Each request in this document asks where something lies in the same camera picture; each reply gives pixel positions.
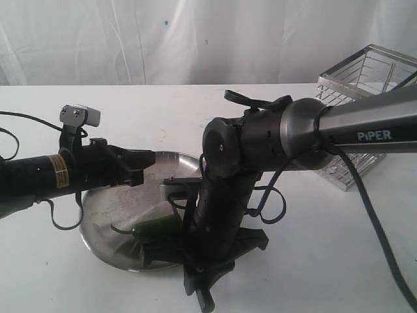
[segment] white tabletop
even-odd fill
[[[181,86],[0,87],[0,110],[33,114],[59,124],[68,103],[102,112],[92,137],[136,149],[201,153],[205,125],[216,116],[238,117],[243,107],[226,102],[224,89],[274,100],[314,97],[315,84]],[[18,158],[54,154],[59,133],[32,121],[0,117],[21,141]],[[0,154],[14,142],[0,135]],[[417,155],[388,155],[366,175],[375,210],[417,293]],[[284,173],[277,187],[287,216],[264,226],[267,249],[237,260],[235,270],[212,288],[216,312],[411,312],[388,270],[357,189],[342,192],[313,172]],[[259,194],[251,200],[256,204]],[[78,217],[73,196],[55,200],[57,220]],[[265,211],[274,216],[272,195]],[[0,312],[199,312],[187,297],[180,267],[130,273],[106,265],[84,246],[78,230],[59,231],[46,204],[0,220]]]

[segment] yellow label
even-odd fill
[[[53,169],[55,170],[55,177],[57,179],[57,188],[64,188],[70,185],[70,174],[64,158],[61,155],[48,155],[51,160]]]

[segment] white fabric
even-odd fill
[[[315,82],[416,30],[416,0],[0,0],[0,84]]]

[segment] robotic arm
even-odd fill
[[[318,170],[332,159],[329,147],[346,153],[417,152],[417,85],[329,110],[312,98],[267,102],[233,92],[225,98],[249,108],[242,117],[217,117],[207,125],[202,179],[164,181],[167,191],[180,190],[177,199],[187,199],[180,232],[141,246],[143,263],[184,264],[186,293],[196,292],[204,313],[214,310],[210,288],[233,270],[235,259],[268,244],[263,230],[240,227],[263,172],[277,177],[283,170]],[[0,160],[0,217],[44,198],[143,183],[143,169],[154,163],[152,151],[125,150],[104,139],[81,146],[81,127],[98,126],[98,119],[93,109],[66,106],[58,155]],[[417,303],[410,304],[417,310]]]

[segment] metal plate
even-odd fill
[[[176,264],[154,261],[143,267],[138,241],[131,235],[113,231],[130,230],[138,222],[172,214],[171,205],[161,195],[162,181],[170,177],[200,177],[198,159],[182,153],[158,151],[156,162],[144,170],[144,185],[90,190],[83,199],[81,236],[99,259],[127,271],[166,269]]]

